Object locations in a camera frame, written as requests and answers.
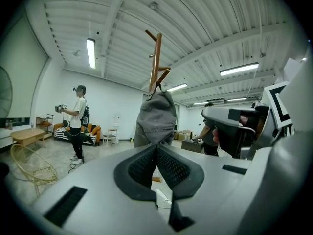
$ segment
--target sofa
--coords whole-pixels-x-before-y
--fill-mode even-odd
[[[69,134],[70,128],[68,121],[63,121],[63,123],[57,123],[53,127],[54,139],[60,140],[71,140],[71,135]],[[84,126],[81,127],[80,137],[83,140],[83,144],[96,145],[100,144],[101,138],[101,127],[99,125],[88,124],[85,129]]]

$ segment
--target ceiling light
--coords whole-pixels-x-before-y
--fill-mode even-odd
[[[243,98],[236,98],[236,99],[229,99],[229,100],[227,100],[227,102],[241,101],[241,100],[246,100],[246,99],[247,99],[246,97],[243,97]]]
[[[96,68],[95,45],[96,45],[96,41],[94,39],[91,39],[91,38],[87,39],[87,52],[88,52],[89,65],[91,68],[94,68],[94,69]]]
[[[193,103],[193,105],[199,105],[199,104],[207,104],[209,102],[202,102],[202,103]]]
[[[234,68],[230,68],[227,70],[222,70],[221,71],[221,76],[225,76],[228,74],[232,74],[232,73],[236,73],[236,72],[240,72],[240,71],[247,71],[247,70],[251,70],[251,69],[256,69],[259,67],[259,63],[253,63],[253,64],[248,64],[248,65],[241,65],[238,67],[234,67]]]
[[[187,84],[177,85],[177,86],[175,86],[175,87],[173,87],[173,88],[168,89],[167,91],[168,91],[168,92],[176,91],[176,90],[181,89],[181,88],[184,88],[184,87],[186,87],[186,86],[188,86],[188,85],[187,85]]]

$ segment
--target hand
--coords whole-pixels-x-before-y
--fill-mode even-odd
[[[219,131],[218,131],[218,129],[213,130],[212,134],[213,134],[213,141],[215,143],[219,143],[220,139],[219,139]]]

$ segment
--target wooden table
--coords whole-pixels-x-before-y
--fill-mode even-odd
[[[21,145],[27,146],[31,143],[35,143],[37,140],[42,139],[45,148],[44,136],[45,136],[44,130],[37,128],[15,131],[11,133],[13,143],[17,142]]]

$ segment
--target black slot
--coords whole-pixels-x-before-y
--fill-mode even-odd
[[[61,227],[85,195],[86,191],[83,188],[73,187],[52,207],[45,215],[45,218]]]
[[[224,165],[222,167],[223,170],[228,170],[228,171],[231,171],[231,172],[235,172],[235,173],[238,173],[238,174],[242,174],[242,175],[245,175],[247,169],[243,169],[243,168],[239,168],[239,167],[235,167],[235,166],[231,166],[231,165]]]

